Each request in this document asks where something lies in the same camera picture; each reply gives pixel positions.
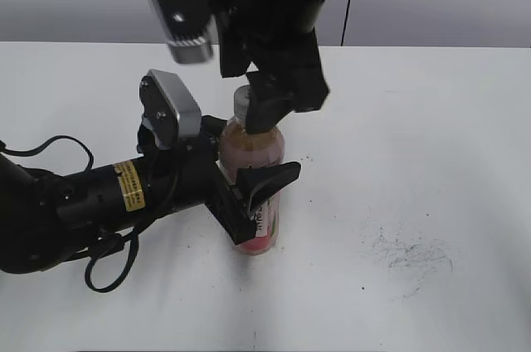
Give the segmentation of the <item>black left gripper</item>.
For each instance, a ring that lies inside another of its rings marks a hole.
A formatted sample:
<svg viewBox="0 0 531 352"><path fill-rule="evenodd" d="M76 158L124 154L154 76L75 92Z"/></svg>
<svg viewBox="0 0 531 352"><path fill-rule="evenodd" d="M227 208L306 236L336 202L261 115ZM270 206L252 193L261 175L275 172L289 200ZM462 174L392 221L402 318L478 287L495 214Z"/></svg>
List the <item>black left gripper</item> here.
<svg viewBox="0 0 531 352"><path fill-rule="evenodd" d="M204 115L197 137L182 140L168 150L155 147L151 154L148 145L143 147L144 158L150 162L146 194L153 200L153 211L136 223L137 234L160 218L203 204L234 244L254 238L257 226L252 215L299 178L301 164L238 169L236 187L230 185L217 165L219 141L226 126L227 120Z"/></svg>

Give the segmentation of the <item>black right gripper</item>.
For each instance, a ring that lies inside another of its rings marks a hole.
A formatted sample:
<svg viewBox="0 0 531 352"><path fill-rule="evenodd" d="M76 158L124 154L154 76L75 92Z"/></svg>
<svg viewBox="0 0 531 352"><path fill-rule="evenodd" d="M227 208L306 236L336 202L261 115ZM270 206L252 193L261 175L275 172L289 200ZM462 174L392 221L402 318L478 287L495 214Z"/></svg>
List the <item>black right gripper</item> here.
<svg viewBox="0 0 531 352"><path fill-rule="evenodd" d="M271 131L292 110L319 110L329 88L314 29L325 0L208 0L217 26L221 74L247 72L248 134Z"/></svg>

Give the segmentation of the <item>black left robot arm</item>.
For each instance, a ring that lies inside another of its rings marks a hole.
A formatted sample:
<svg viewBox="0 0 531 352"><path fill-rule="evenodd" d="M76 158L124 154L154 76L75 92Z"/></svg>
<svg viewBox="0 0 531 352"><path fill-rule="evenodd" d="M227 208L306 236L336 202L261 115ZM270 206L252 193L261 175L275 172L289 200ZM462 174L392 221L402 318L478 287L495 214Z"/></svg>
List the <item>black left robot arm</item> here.
<svg viewBox="0 0 531 352"><path fill-rule="evenodd" d="M254 213L300 176L296 162L238 169L229 181L217 165L223 121L207 116L197 136L159 149L145 127L139 156L76 174L15 164L1 152L1 268L45 271L62 262L99 260L139 250L140 234L172 213L204 205L235 244L251 240Z"/></svg>

